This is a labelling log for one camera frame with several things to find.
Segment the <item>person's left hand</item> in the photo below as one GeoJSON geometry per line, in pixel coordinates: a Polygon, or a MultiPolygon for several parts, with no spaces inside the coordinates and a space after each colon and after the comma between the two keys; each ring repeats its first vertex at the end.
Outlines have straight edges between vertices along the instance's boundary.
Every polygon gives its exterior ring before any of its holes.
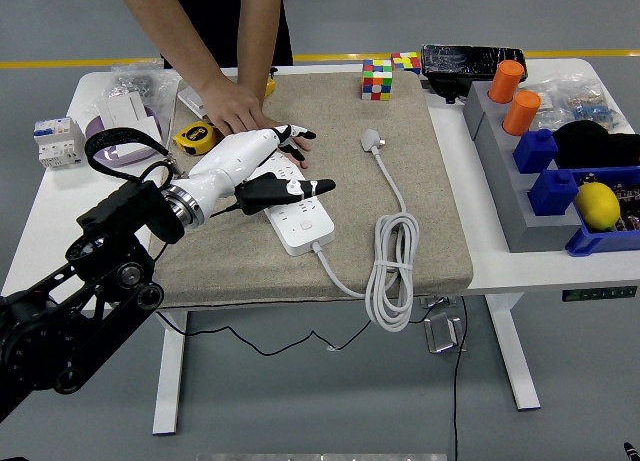
{"type": "MultiPolygon", "coordinates": [[[[256,118],[258,127],[260,129],[273,128],[283,126],[284,123],[276,121],[264,114],[261,114],[256,118]]],[[[309,167],[309,162],[306,160],[305,154],[311,151],[310,142],[304,137],[293,137],[289,142],[290,148],[287,148],[283,154],[299,169],[305,170],[309,167]]]]}

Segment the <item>person's right hand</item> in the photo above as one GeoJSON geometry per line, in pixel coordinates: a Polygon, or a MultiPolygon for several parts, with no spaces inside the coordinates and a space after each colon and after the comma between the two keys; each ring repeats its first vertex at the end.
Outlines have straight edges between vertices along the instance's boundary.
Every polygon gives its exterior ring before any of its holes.
{"type": "Polygon", "coordinates": [[[209,82],[198,90],[206,114],[213,125],[224,135],[265,128],[259,98],[247,87],[225,76],[209,82]]]}

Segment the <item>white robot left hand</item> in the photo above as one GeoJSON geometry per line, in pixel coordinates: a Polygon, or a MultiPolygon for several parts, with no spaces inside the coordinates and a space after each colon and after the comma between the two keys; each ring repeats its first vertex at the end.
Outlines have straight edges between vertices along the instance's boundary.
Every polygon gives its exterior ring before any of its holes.
{"type": "Polygon", "coordinates": [[[221,198],[235,196],[234,208],[251,215],[275,206],[293,204],[327,193],[334,181],[286,180],[265,173],[251,176],[291,137],[313,139],[315,134],[295,125],[242,132],[225,137],[207,153],[187,177],[164,191],[165,199],[185,226],[199,226],[214,215],[221,198]]]}

